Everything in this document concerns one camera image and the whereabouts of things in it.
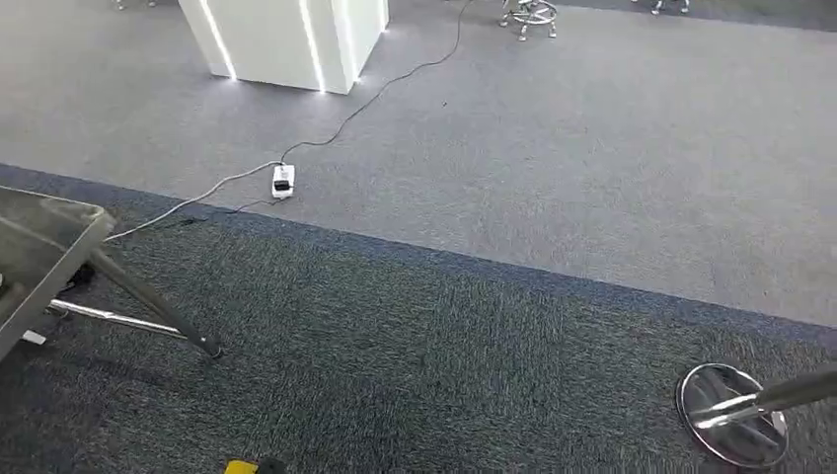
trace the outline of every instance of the white power strip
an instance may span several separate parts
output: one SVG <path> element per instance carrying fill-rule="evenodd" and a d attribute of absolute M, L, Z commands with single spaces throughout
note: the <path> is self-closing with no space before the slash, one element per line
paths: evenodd
<path fill-rule="evenodd" d="M 294 180 L 293 165 L 277 165 L 273 168 L 273 182 L 270 186 L 270 192 L 274 198 L 287 199 L 293 196 L 293 180 Z"/>

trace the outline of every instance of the gray carpet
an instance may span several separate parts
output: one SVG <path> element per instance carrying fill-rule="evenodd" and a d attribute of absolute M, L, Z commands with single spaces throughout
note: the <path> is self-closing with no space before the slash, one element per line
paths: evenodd
<path fill-rule="evenodd" d="M 167 197 L 0 165 L 0 185 L 97 202 L 122 225 Z M 207 205 L 109 247 L 226 356 L 74 318 L 0 363 L 4 472 L 718 471 L 672 404 L 714 360 L 778 381 L 837 331 Z M 72 299 L 138 314 L 97 280 Z M 837 469 L 837 403 L 789 412 L 785 472 Z"/>
<path fill-rule="evenodd" d="M 126 3 L 0 0 L 0 162 L 191 198 L 330 136 L 447 52 L 462 5 L 393 0 L 340 97 L 210 78 L 176 2 Z M 296 199 L 251 210 L 837 326 L 837 35 L 620 0 L 638 12 L 562 7 L 557 39 L 520 44 L 497 3 L 466 12 L 450 61 L 294 152 Z M 723 4 L 752 23 L 780 5 Z M 772 24 L 833 18 L 781 5 Z M 267 198 L 267 180 L 209 203 Z"/>
<path fill-rule="evenodd" d="M 667 2 L 663 13 L 680 15 L 678 0 Z M 631 0 L 558 0 L 553 3 L 647 12 L 656 1 L 639 0 L 635 4 Z M 837 32 L 837 2 L 834 0 L 692 0 L 688 16 L 704 20 Z"/>

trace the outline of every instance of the chrome stool base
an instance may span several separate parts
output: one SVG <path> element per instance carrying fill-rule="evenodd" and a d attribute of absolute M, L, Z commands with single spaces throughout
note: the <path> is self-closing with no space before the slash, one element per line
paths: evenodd
<path fill-rule="evenodd" d="M 549 38 L 558 36 L 558 31 L 555 27 L 558 8 L 555 5 L 543 0 L 516 0 L 517 6 L 513 9 L 508 9 L 510 1 L 515 0 L 505 0 L 503 2 L 502 7 L 505 13 L 500 18 L 498 24 L 503 28 L 507 27 L 509 18 L 520 23 L 520 36 L 517 37 L 518 40 L 526 41 L 526 31 L 529 29 L 529 26 L 549 25 Z"/>
<path fill-rule="evenodd" d="M 116 3 L 116 9 L 119 10 L 119 11 L 122 11 L 122 10 L 125 9 L 125 6 L 122 3 L 122 1 L 123 0 L 114 0 L 114 3 Z M 157 6 L 157 1 L 156 0 L 148 0 L 147 5 L 151 8 L 154 8 L 154 7 Z"/>
<path fill-rule="evenodd" d="M 640 0 L 631 0 L 632 3 L 637 3 Z M 683 15 L 689 13 L 689 2 L 690 0 L 682 0 L 683 6 L 680 7 L 680 13 Z M 659 11 L 665 8 L 665 0 L 656 0 L 654 6 L 651 7 L 651 14 L 652 15 L 659 15 Z"/>
<path fill-rule="evenodd" d="M 677 385 L 677 411 L 689 432 L 720 459 L 744 468 L 770 467 L 788 451 L 788 425 L 782 412 L 758 409 L 761 391 L 750 375 L 705 363 Z"/>

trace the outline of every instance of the chrome pole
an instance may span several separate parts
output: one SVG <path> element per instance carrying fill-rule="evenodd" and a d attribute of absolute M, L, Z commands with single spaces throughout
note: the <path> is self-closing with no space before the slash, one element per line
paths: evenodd
<path fill-rule="evenodd" d="M 121 326 L 127 326 L 129 328 L 142 329 L 144 331 L 149 331 L 157 334 L 165 334 L 166 336 L 171 336 L 177 339 L 187 339 L 187 337 L 181 334 L 180 331 L 170 326 L 164 326 L 162 324 L 152 323 L 150 321 L 144 321 L 142 319 L 129 318 L 127 316 L 122 316 L 111 311 L 102 311 L 101 309 L 89 308 L 87 306 L 69 303 L 67 301 L 61 301 L 60 299 L 53 299 L 52 301 L 50 301 L 49 308 L 56 309 L 59 311 L 69 311 L 71 313 L 101 319 L 104 321 L 109 321 L 112 323 L 119 324 Z"/>
<path fill-rule="evenodd" d="M 837 364 L 761 390 L 719 402 L 691 413 L 697 428 L 706 430 L 740 423 L 771 412 L 817 402 L 837 394 Z"/>

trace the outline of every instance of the table leg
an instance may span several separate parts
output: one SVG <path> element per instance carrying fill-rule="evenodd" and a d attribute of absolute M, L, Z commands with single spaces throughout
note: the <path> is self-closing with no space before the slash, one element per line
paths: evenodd
<path fill-rule="evenodd" d="M 735 367 L 704 363 L 680 380 L 675 400 L 687 429 L 714 455 L 739 467 L 764 469 L 788 451 L 782 411 L 833 396 L 837 364 L 762 388 Z"/>
<path fill-rule="evenodd" d="M 102 250 L 94 250 L 90 256 L 90 263 L 97 270 L 105 274 L 114 283 L 121 286 L 131 296 L 148 306 L 166 324 L 174 326 L 194 345 L 201 348 L 212 358 L 221 357 L 221 348 L 203 336 L 192 324 L 181 318 L 175 309 L 166 302 L 157 291 L 144 281 L 131 277 L 122 267 L 116 264 Z"/>

